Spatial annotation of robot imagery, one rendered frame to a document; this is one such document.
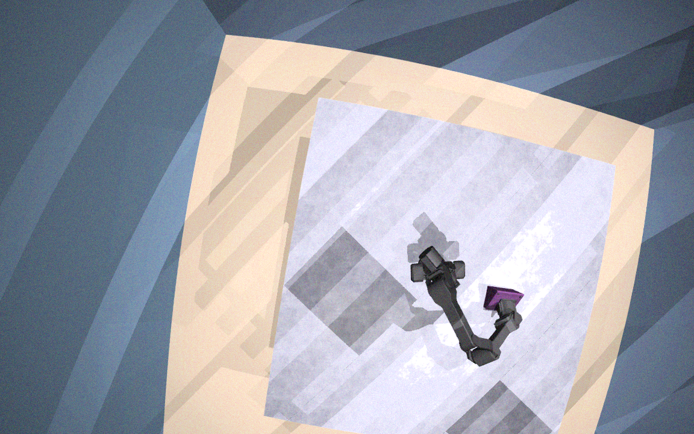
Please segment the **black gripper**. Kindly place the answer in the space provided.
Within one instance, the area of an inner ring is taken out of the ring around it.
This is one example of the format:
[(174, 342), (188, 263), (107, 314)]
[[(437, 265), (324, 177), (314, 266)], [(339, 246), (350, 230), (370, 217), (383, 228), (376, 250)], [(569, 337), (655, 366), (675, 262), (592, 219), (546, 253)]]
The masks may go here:
[[(451, 268), (454, 270), (455, 275), (457, 276), (456, 278), (464, 278), (465, 277), (465, 262), (463, 260), (460, 261), (448, 261), (445, 262), (444, 265), (448, 268)], [(417, 282), (424, 282), (426, 280), (425, 275), (429, 274), (430, 270), (424, 265), (423, 263), (412, 263), (410, 265), (410, 274), (411, 274), (411, 280), (413, 283)]]

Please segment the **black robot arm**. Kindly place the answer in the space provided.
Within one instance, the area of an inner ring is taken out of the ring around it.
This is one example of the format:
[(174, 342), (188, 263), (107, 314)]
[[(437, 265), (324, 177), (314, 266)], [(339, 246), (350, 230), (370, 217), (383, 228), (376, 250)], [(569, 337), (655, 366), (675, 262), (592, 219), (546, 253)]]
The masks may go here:
[[(523, 321), (517, 312), (517, 300), (500, 299), (498, 306), (499, 319), (496, 319), (495, 332), (489, 339), (477, 337), (465, 318), (457, 301), (457, 290), (460, 283), (454, 270), (444, 265), (445, 259), (434, 249), (433, 245), (422, 251), (419, 259), (430, 270), (425, 275), (427, 291), (434, 302), (442, 307), (452, 329), (459, 340), (459, 347), (466, 353), (466, 358), (477, 365), (495, 362), (499, 359), (499, 347), (504, 343), (509, 333), (515, 332)], [(436, 279), (435, 279), (436, 278)], [(432, 281), (432, 282), (431, 282)], [(477, 347), (477, 348), (476, 348)], [(475, 348), (471, 351), (472, 348)]]

